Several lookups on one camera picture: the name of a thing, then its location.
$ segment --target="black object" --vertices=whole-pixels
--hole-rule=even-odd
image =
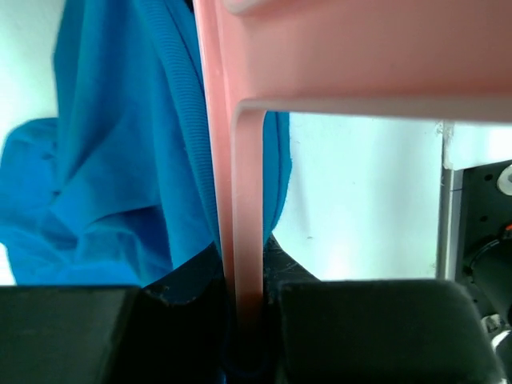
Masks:
[[[458,286],[319,282],[273,238],[264,254],[264,327],[253,344],[261,349],[245,354],[247,364],[237,355],[247,351],[237,346],[219,260],[210,246],[145,290],[0,289],[0,383],[219,384],[221,370],[229,384],[501,376]]]
[[[499,238],[512,223],[512,197],[496,187],[501,172],[512,162],[498,162],[464,170],[461,217],[458,236],[456,281],[463,284],[481,316],[497,313],[491,300],[475,284],[470,264],[478,252]]]
[[[280,382],[497,383],[478,313],[451,282],[316,282],[280,293]]]
[[[494,240],[471,263],[473,283],[502,319],[512,324],[512,241]]]
[[[219,292],[168,306],[133,287],[2,288],[0,382],[220,382]]]

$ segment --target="blue fabric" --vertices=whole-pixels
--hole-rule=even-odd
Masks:
[[[219,247],[184,1],[68,1],[54,71],[58,118],[14,130],[0,167],[0,242],[17,283],[144,286]],[[265,120],[265,239],[290,176],[288,121]]]

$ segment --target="white wall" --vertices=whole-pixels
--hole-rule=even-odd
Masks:
[[[433,277],[439,124],[292,114],[291,125],[282,247],[325,279]]]

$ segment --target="pink plastic frame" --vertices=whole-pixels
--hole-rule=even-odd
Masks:
[[[510,0],[194,0],[222,256],[262,305],[267,110],[512,121]]]

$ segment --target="blue shirt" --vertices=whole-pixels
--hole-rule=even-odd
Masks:
[[[8,137],[0,242],[18,284],[137,284],[220,249],[201,60],[183,0],[71,0],[58,117]],[[290,177],[288,114],[264,126],[264,239]]]

